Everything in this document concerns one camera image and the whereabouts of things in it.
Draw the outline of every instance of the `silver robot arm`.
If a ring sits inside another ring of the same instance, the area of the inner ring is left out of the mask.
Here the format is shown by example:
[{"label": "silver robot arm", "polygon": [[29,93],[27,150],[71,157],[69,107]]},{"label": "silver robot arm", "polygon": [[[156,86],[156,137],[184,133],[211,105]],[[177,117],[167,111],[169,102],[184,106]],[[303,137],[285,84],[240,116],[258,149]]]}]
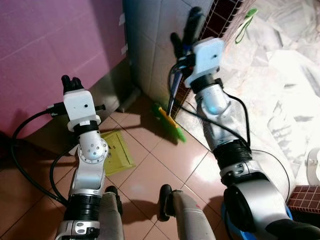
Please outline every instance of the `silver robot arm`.
[{"label": "silver robot arm", "polygon": [[68,194],[68,206],[55,240],[95,239],[100,232],[99,208],[104,192],[104,161],[109,147],[100,136],[92,95],[78,78],[62,77],[68,129],[77,137],[78,166]]},{"label": "silver robot arm", "polygon": [[[223,91],[220,79],[213,74],[219,68],[224,42],[207,38],[193,46],[195,65],[185,80],[187,88],[196,94],[197,113],[237,132],[232,102]],[[320,229],[292,221],[286,203],[243,140],[221,127],[203,122],[208,145],[218,161],[221,182],[227,186],[224,203],[231,222],[243,232],[261,240],[320,239]]]}]

